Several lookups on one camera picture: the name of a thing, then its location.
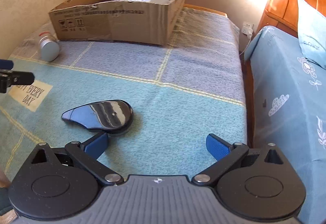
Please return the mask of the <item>black glossy teardrop case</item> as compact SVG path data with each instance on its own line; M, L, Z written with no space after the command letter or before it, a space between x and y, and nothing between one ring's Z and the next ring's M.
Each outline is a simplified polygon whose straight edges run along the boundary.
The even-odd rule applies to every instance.
M61 119L76 123L90 131L104 131L110 135L119 135L130 128L134 111L123 100L106 100L65 111Z

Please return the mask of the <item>clear jar of yellow capsules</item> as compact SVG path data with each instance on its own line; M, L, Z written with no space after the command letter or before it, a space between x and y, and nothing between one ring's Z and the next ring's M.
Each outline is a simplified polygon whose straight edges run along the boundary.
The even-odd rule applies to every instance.
M39 38L41 59L46 62L55 60L60 53L57 39L48 31L41 32Z

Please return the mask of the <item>grey green plaid blanket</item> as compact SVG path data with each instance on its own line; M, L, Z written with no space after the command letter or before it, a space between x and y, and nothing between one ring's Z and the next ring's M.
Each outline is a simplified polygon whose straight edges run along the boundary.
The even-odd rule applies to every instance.
M32 86L1 95L1 169L9 179L39 142L63 147L92 132L64 122L80 105L124 100L134 121L112 137L99 161L122 176L194 176L214 163L206 150L213 133L247 141L239 29L221 15L185 8L164 47L126 42L63 41L56 60L39 53L39 32L10 55Z

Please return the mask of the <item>blue floral bed sheet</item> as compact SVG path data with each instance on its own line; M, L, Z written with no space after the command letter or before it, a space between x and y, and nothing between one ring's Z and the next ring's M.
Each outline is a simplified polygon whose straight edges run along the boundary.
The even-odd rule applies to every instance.
M304 223L325 223L325 70L273 26L245 51L254 80L254 145L276 144L306 187Z

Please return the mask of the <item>brown cardboard box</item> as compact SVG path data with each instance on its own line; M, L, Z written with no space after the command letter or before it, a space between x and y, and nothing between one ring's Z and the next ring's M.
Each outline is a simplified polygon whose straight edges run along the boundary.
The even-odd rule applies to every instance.
M165 45L185 0L68 0L49 12L59 40Z

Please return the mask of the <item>light blue pillow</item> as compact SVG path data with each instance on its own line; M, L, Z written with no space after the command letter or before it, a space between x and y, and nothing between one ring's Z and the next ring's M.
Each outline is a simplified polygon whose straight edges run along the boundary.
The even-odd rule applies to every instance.
M302 54L309 61L326 69L326 18L305 0L298 3L298 39Z

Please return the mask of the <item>white wall charger plug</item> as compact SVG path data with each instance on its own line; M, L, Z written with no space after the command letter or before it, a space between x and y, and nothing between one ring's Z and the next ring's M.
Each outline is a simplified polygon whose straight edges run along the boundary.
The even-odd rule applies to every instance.
M248 39L251 39L254 33L254 24L246 21L243 22L241 33L246 35Z

